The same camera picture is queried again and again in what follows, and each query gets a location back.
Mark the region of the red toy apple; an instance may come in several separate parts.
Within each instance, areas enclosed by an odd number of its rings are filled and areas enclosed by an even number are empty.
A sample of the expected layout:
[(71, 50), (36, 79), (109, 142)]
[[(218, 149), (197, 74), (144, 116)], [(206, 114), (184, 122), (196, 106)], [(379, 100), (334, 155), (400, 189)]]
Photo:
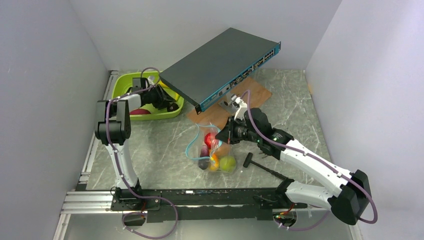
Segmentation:
[(220, 146), (220, 141), (216, 139), (216, 134), (209, 132), (203, 137), (203, 142), (209, 150), (213, 150)]

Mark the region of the dark brown toy fruit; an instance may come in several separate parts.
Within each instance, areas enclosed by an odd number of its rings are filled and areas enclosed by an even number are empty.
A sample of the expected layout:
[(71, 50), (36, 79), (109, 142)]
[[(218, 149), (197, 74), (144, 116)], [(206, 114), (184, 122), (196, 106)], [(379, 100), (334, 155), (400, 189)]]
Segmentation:
[(167, 112), (174, 112), (179, 109), (179, 105), (176, 102), (169, 103), (167, 106)]

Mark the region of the green toy pear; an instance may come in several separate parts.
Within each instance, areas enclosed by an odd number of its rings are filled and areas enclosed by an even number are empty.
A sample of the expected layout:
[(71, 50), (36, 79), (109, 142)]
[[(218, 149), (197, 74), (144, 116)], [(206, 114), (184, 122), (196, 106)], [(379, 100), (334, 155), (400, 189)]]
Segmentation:
[(233, 156), (227, 155), (220, 159), (219, 169), (224, 172), (231, 173), (235, 170), (237, 161)]

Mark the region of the clear zip top bag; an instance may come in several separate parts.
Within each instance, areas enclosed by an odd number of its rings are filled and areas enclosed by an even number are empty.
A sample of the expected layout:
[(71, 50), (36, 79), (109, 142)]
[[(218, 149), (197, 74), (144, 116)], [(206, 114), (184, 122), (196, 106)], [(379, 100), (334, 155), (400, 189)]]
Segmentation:
[[(214, 133), (217, 134), (221, 131), (221, 129), (213, 124), (207, 124), (207, 125), (200, 125), (196, 124), (196, 134), (195, 137), (191, 140), (191, 142), (186, 146), (185, 149), (185, 155), (188, 159), (190, 159), (197, 167), (198, 167), (198, 160), (200, 159), (200, 151), (202, 148), (202, 145), (204, 144), (204, 136), (207, 133)], [(234, 156), (233, 151), (231, 149), (231, 145), (228, 143), (224, 143), (220, 141), (220, 146), (215, 149), (209, 149), (209, 156), (211, 158), (212, 154), (216, 154), (220, 159), (224, 156)], [(225, 172), (220, 170), (220, 168), (217, 171), (210, 171), (209, 168), (206, 170), (202, 170), (205, 172), (212, 172), (212, 173), (224, 173), (224, 174), (231, 174), (233, 172)]]

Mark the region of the orange toy mango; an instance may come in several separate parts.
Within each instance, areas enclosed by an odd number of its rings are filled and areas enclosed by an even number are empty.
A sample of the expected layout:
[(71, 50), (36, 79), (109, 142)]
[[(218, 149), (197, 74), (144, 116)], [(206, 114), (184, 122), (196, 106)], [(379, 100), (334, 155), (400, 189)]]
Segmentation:
[(220, 159), (216, 154), (212, 154), (209, 163), (208, 169), (212, 172), (217, 171), (220, 168)]

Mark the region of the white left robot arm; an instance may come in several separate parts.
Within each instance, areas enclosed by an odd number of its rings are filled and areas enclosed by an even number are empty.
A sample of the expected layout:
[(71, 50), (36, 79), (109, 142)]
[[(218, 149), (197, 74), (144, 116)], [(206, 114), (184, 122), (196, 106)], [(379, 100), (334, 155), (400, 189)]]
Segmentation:
[(113, 163), (116, 175), (113, 196), (131, 210), (139, 209), (144, 203), (128, 144), (132, 132), (131, 112), (152, 105), (170, 113), (179, 108), (177, 102), (158, 81), (142, 76), (132, 79), (132, 86), (124, 95), (96, 102), (94, 135), (106, 147)]

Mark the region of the purple toy eggplant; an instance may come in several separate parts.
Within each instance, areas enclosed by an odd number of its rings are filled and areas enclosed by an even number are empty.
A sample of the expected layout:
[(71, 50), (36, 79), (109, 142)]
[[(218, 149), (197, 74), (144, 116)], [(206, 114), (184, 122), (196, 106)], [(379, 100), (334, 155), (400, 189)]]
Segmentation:
[(199, 160), (197, 161), (197, 166), (201, 170), (206, 170), (210, 166), (210, 153), (207, 145), (202, 145), (199, 154)]

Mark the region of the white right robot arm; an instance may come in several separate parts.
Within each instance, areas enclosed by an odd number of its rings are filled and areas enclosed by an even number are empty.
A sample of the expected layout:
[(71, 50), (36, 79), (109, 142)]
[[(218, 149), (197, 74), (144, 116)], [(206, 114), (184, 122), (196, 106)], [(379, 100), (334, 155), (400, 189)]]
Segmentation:
[(378, 212), (365, 172), (359, 169), (352, 172), (316, 155), (291, 134), (272, 127), (267, 115), (259, 108), (245, 111), (240, 118), (230, 116), (215, 138), (230, 145), (241, 141), (255, 143), (267, 156), (293, 165), (321, 184), (301, 183), (269, 170), (281, 178), (275, 189), (275, 200), (280, 207), (308, 204), (331, 211), (348, 225), (355, 225), (358, 221), (377, 222)]

